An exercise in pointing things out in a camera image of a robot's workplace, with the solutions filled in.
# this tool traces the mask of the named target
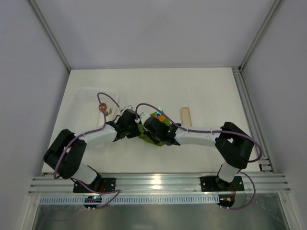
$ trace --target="white plastic bin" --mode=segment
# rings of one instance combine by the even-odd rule
[[[104,116],[99,110],[99,101],[97,99],[97,94],[99,92],[107,93],[118,103],[119,96],[116,91],[93,87],[78,88],[62,120],[61,128],[67,128],[71,132],[79,134],[102,126],[104,123]],[[107,96],[99,96],[101,102],[105,103],[108,109],[112,109],[112,113],[106,117],[106,120],[113,120],[116,114],[119,113],[117,106]]]

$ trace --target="perforated metal strip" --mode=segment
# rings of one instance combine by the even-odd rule
[[[87,195],[44,195],[40,205],[83,205]],[[112,196],[102,196],[101,203],[108,202]],[[111,205],[172,205],[172,204],[214,204],[218,195],[119,195]]]

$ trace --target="gray wall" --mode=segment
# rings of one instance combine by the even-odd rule
[[[36,0],[72,69],[240,65],[273,0]]]
[[[0,3],[0,229],[13,230],[38,175],[68,72],[26,0]]]
[[[285,1],[244,69],[276,167],[307,218],[307,1]]]

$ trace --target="green object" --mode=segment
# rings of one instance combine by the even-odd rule
[[[165,123],[165,124],[167,124],[168,126],[171,125],[170,121],[169,121],[167,118],[165,118],[165,121],[163,121],[162,123]],[[143,134],[144,127],[143,127],[142,124],[139,125],[139,131],[141,132],[141,135],[139,135],[139,138],[140,138],[140,139],[142,139],[142,140],[144,140],[144,141],[146,141],[146,142],[148,142],[148,143],[150,143],[150,144],[155,145],[155,144],[153,143],[153,141],[150,140],[150,138],[149,138],[148,136],[146,136],[145,134]],[[163,145],[165,145],[165,144],[162,143],[162,142],[159,142],[158,144],[156,144],[156,146],[163,146]]]

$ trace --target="gray floor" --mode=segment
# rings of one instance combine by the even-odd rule
[[[249,198],[250,195],[236,195],[235,206],[246,203]],[[258,194],[252,205],[240,211],[219,209],[216,204],[122,205],[95,212],[83,210],[80,206],[41,206],[33,230],[289,229],[277,194]]]

